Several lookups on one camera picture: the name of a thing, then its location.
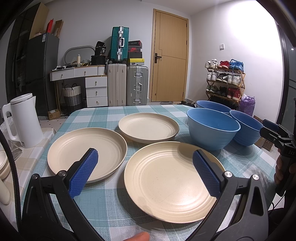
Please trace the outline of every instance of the purple plastic bag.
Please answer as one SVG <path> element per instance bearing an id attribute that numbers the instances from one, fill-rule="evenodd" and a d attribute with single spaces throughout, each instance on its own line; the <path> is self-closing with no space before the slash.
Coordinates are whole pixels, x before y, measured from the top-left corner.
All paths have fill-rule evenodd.
<path id="1" fill-rule="evenodd" d="M 255 109 L 255 97 L 246 96 L 243 94 L 242 99 L 239 103 L 239 111 L 253 116 Z"/>

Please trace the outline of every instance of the checkered tablecloth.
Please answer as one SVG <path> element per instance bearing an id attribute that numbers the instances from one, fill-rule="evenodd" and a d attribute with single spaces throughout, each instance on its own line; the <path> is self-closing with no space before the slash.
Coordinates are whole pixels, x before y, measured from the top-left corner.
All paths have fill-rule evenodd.
<path id="1" fill-rule="evenodd" d="M 49 144 L 50 140 L 54 137 L 56 131 L 53 128 L 42 128 L 43 132 L 43 140 L 36 146 L 32 148 L 23 148 L 22 154 L 15 160 L 15 165 L 17 168 L 17 175 L 19 178 L 20 184 L 20 197 L 24 198 L 24 191 L 27 189 L 28 182 L 30 180 L 31 175 L 33 174 L 33 169 L 37 164 L 41 154 L 44 152 L 45 147 Z M 15 196 L 13 190 L 13 181 L 11 172 L 8 176 L 3 180 L 3 183 L 7 186 L 10 195 L 11 201 L 8 205 L 4 205 L 0 203 L 0 208 L 3 213 L 7 217 L 7 219 L 11 222 L 11 224 L 16 227 L 15 220 Z"/>
<path id="2" fill-rule="evenodd" d="M 173 118 L 180 126 L 175 141 L 193 144 L 189 135 L 186 115 L 189 108 L 191 107 L 183 105 L 151 105 L 87 108 L 75 111 L 46 147 L 34 169 L 34 173 L 38 173 L 40 176 L 51 175 L 47 166 L 47 152 L 51 144 L 65 133 L 85 127 L 103 127 L 118 131 L 119 120 L 128 114 L 137 112 L 159 113 Z M 106 241 L 122 241 L 141 231 L 149 232 L 152 241 L 185 240 L 201 221 L 190 224 L 162 222 L 145 214 L 130 199 L 124 186 L 124 168 L 129 158 L 144 144 L 129 139 L 126 139 L 126 141 L 128 144 L 127 155 L 115 174 L 104 180 L 86 184 L 81 194 L 74 198 L 76 203 L 91 225 Z M 274 159 L 255 145 L 243 147 L 234 141 L 224 149 L 211 153 L 220 160 L 226 170 L 231 171 L 237 177 L 249 178 L 252 174 L 258 174 L 268 206 L 271 204 L 275 195 Z M 52 195 L 52 199 L 61 223 L 71 230 L 54 195 Z M 233 200 L 230 211 L 220 229 L 226 227 L 229 223 L 237 201 L 238 198 Z"/>

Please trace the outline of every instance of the beige checkered cloth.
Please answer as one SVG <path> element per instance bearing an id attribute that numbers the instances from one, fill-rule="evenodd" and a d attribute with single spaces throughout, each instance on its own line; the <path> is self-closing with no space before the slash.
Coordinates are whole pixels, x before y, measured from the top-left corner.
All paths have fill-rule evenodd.
<path id="1" fill-rule="evenodd" d="M 20 198 L 24 200 L 24 192 L 27 188 L 29 179 L 32 175 L 32 172 L 39 161 L 44 149 L 51 141 L 53 136 L 56 133 L 54 128 L 42 128 L 44 138 L 43 140 L 37 145 L 32 148 L 22 148 L 22 154 L 15 160 L 15 165 L 17 167 L 17 174 L 19 178 L 20 184 Z M 3 213 L 7 217 L 7 219 L 11 222 L 11 224 L 16 228 L 16 220 L 15 220 L 15 199 L 14 199 L 14 191 L 13 191 L 13 181 L 11 172 L 9 175 L 3 180 L 3 183 L 7 186 L 8 190 L 10 191 L 11 201 L 10 204 L 4 205 L 0 203 L 0 208 L 2 209 Z"/>

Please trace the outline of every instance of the kettle handle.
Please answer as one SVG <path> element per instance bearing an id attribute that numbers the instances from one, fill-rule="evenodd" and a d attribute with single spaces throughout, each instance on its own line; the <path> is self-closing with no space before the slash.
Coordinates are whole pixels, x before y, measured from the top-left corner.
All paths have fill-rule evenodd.
<path id="1" fill-rule="evenodd" d="M 12 114 L 11 104 L 10 103 L 5 104 L 2 107 L 2 113 L 3 113 L 4 122 L 5 122 L 5 125 L 6 125 L 6 128 L 7 128 L 7 131 L 8 131 L 8 134 L 9 134 L 10 139 L 12 141 L 19 141 L 21 143 L 21 140 L 20 140 L 20 138 L 18 136 L 18 133 L 15 136 L 12 135 L 11 129 L 10 129 L 10 126 L 9 126 L 9 123 L 8 123 L 8 120 L 7 120 L 7 113 L 11 113 Z"/>

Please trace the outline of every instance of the blue bowl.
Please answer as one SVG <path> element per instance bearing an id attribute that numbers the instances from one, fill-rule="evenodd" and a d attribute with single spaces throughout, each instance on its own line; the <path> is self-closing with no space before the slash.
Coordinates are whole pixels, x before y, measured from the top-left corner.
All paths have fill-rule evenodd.
<path id="1" fill-rule="evenodd" d="M 235 119 L 216 110 L 192 108 L 187 116 L 192 140 L 206 150 L 225 147 L 240 130 Z"/>
<path id="2" fill-rule="evenodd" d="M 242 146 L 253 145 L 260 138 L 260 129 L 263 125 L 243 112 L 231 110 L 230 115 L 237 120 L 241 126 L 240 131 L 235 135 L 233 140 Z"/>
<path id="3" fill-rule="evenodd" d="M 231 109 L 229 107 L 216 102 L 207 101 L 207 100 L 198 100 L 196 101 L 196 104 L 198 108 L 207 108 L 207 109 L 220 111 L 224 114 L 230 115 L 229 111 L 231 111 Z"/>

